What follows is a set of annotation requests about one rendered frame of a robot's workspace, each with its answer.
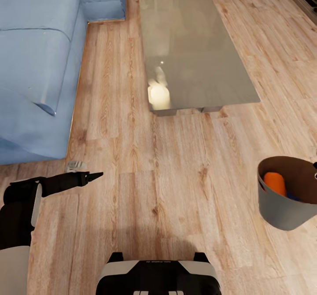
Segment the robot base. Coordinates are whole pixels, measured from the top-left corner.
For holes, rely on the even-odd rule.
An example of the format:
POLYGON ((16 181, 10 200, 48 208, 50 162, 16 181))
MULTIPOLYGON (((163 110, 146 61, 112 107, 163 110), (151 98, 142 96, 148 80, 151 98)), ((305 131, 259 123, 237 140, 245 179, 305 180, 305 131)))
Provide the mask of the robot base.
POLYGON ((96 295, 133 295, 134 291, 221 295, 215 269, 203 252, 195 252, 194 261, 123 260, 122 252, 113 252, 102 269, 96 295))

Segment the trash can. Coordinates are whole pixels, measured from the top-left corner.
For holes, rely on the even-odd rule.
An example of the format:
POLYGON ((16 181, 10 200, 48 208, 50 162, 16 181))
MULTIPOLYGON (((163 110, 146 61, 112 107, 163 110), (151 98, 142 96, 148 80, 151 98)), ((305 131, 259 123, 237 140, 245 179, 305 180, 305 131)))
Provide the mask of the trash can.
POLYGON ((291 231, 317 215, 317 169, 313 164, 290 156, 273 156, 258 164, 259 212, 267 223, 291 231), (267 186, 262 179, 269 172, 282 175, 285 189, 303 203, 291 201, 267 186))

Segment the can of soda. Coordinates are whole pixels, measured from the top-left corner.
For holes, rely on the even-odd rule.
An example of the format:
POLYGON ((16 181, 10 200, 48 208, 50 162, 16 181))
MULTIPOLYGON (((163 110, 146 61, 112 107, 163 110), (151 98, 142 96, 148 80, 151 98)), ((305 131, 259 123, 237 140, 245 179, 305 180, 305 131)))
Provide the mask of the can of soda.
MULTIPOLYGON (((288 192, 285 189, 285 180, 284 177, 278 173, 266 173, 265 175, 263 175, 263 179, 262 181, 269 186, 271 189, 273 189, 274 191, 276 191, 277 193, 279 193, 282 196, 285 196, 285 198, 290 199, 291 201, 297 202, 297 203, 303 203, 299 198, 299 201, 295 201, 292 200, 289 197, 286 197, 286 192, 288 192)), ((289 194, 293 195, 292 193, 288 192, 289 194)), ((293 195, 295 196, 295 195, 293 195)), ((296 197, 296 196, 295 196, 296 197)), ((297 197, 296 197, 297 198, 297 197)))
POLYGON ((296 198, 295 196, 289 194, 288 192, 286 192, 286 197, 289 197, 289 198, 291 198, 292 200, 301 202, 298 198, 296 198))

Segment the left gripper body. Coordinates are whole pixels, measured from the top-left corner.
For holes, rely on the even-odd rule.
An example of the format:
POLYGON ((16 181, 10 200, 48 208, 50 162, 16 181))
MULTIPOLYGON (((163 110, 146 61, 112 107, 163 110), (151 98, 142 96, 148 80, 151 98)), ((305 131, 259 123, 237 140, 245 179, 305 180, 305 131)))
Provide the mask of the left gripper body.
POLYGON ((85 172, 69 172, 56 175, 59 180, 59 192, 86 185, 85 172))

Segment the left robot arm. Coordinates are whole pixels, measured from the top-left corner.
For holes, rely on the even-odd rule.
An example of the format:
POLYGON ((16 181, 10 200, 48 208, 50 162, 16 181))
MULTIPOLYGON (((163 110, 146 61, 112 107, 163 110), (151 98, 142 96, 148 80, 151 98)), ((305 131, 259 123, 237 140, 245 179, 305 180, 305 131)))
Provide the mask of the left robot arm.
POLYGON ((26 295, 31 232, 35 229, 41 197, 82 187, 101 173, 77 172, 83 161, 67 161, 63 174, 10 183, 0 210, 0 295, 26 295))

